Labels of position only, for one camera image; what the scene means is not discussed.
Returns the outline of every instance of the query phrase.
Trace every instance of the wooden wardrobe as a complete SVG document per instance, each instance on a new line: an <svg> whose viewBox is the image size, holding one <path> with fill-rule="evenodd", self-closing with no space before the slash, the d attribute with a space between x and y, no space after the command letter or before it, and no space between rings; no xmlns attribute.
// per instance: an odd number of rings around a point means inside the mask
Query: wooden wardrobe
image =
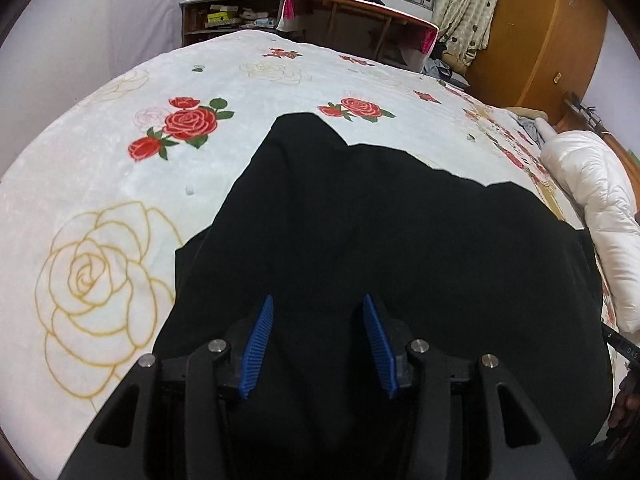
<svg viewBox="0 0 640 480"><path fill-rule="evenodd" d="M470 93L498 107L564 115L566 92L591 81L607 23L601 0L498 0L486 50L466 72Z"/></svg>

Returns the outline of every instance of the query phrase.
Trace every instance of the blue gripper pad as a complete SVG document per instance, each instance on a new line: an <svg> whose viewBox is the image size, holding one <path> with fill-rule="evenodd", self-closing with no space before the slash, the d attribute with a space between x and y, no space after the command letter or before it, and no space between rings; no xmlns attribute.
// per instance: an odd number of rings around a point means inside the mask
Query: blue gripper pad
<svg viewBox="0 0 640 480"><path fill-rule="evenodd" d="M388 393L389 399L393 399L399 390L396 379L396 359L385 330L382 328L376 305L369 294L364 297L362 303L362 316L380 384Z"/></svg>
<svg viewBox="0 0 640 480"><path fill-rule="evenodd" d="M260 314L255 320L254 328L251 330L247 340L244 353L242 354L242 373L238 383L238 392L244 400L249 396L249 392L255 388L258 382L258 375L262 367L262 359L267 349L269 334L273 326L273 298L267 296L264 300Z"/></svg>

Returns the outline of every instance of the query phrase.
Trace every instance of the clothes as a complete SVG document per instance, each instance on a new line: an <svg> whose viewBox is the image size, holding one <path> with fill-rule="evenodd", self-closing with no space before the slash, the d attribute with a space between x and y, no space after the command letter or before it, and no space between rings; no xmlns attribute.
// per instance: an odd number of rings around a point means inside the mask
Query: clothes
<svg viewBox="0 0 640 480"><path fill-rule="evenodd" d="M424 60L422 73L424 75L430 75L436 79L442 79L443 81L451 79L451 67L448 64L443 63L441 60L431 59L431 57Z"/></svg>
<svg viewBox="0 0 640 480"><path fill-rule="evenodd" d="M231 409L247 478L393 478L408 418L389 401L359 305L450 355L496 354L563 449L588 446L612 396L600 277L588 232L529 191L347 146L313 114L278 118L208 232L177 253L160 358L192 352L271 294L255 390Z"/></svg>
<svg viewBox="0 0 640 480"><path fill-rule="evenodd" d="M536 121L527 117L518 117L516 120L518 121L518 124L524 128L530 139L536 143L536 146L542 149L545 139L543 139L538 132L538 129L536 128Z"/></svg>

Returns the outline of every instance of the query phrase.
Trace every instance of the white blanket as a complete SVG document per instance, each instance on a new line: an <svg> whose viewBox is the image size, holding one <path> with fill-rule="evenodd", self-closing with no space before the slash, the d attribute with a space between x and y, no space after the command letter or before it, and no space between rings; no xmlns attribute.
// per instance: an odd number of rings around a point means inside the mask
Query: white blanket
<svg viewBox="0 0 640 480"><path fill-rule="evenodd" d="M565 132L542 149L542 161L584 208L609 282L620 330L640 330L640 226L631 182L618 156L593 132Z"/></svg>
<svg viewBox="0 0 640 480"><path fill-rule="evenodd" d="M349 144L515 182L582 227L507 111L428 76L255 31L156 57L56 120L0 185L0 425L40 480L151 350L174 251L210 225L276 117L304 111Z"/></svg>

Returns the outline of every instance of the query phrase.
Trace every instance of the white puffer jacket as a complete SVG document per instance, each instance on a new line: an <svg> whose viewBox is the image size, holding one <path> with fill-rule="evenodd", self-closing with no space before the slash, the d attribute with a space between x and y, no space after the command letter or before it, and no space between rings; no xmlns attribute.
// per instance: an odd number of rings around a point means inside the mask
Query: white puffer jacket
<svg viewBox="0 0 640 480"><path fill-rule="evenodd" d="M543 146L542 163L584 207L622 332L640 330L640 226L636 199L616 154L592 132L565 132Z"/></svg>

